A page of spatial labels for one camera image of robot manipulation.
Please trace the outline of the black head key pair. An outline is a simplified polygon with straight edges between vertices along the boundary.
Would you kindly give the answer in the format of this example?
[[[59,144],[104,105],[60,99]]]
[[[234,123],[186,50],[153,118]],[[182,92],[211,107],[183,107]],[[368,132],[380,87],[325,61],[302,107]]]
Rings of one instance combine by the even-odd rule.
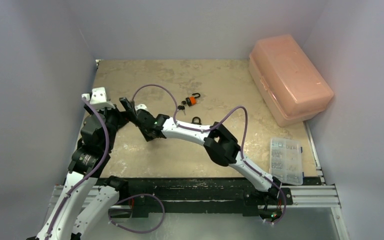
[[[180,105],[177,106],[177,110],[183,112],[183,114],[186,114],[186,101],[182,101]]]

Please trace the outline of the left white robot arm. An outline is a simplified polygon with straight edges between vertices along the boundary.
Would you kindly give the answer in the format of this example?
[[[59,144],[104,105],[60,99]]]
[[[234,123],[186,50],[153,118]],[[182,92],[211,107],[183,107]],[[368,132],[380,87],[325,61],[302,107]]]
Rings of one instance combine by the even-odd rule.
[[[113,204],[122,205],[129,199],[127,181],[112,176],[98,188],[91,202],[83,206],[110,159],[106,147],[113,148],[117,131],[128,123],[117,108],[99,110],[109,134],[106,139],[100,121],[91,110],[88,113],[62,192],[44,226],[33,237],[35,240],[85,240]]]

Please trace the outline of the orange black padlock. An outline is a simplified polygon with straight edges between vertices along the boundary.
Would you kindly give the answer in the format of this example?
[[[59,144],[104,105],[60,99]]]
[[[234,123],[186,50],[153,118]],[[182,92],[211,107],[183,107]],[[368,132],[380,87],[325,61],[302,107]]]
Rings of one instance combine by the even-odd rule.
[[[191,96],[185,98],[185,104],[189,107],[195,105],[197,103],[197,99],[201,97],[201,94],[196,92],[192,93]]]

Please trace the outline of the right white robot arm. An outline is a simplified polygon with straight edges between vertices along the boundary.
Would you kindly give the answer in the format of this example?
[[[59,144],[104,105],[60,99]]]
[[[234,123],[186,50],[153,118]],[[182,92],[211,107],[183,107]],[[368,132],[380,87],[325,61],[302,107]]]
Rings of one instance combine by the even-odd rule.
[[[159,114],[154,117],[144,108],[137,108],[133,101],[119,98],[125,109],[127,119],[142,133],[147,142],[154,139],[179,139],[202,146],[209,158],[217,165],[230,167],[245,177],[260,192],[262,200],[268,204],[279,198],[286,202],[281,190],[281,181],[262,170],[243,153],[234,135],[220,122],[213,125],[197,125],[182,121],[175,122],[173,117]]]

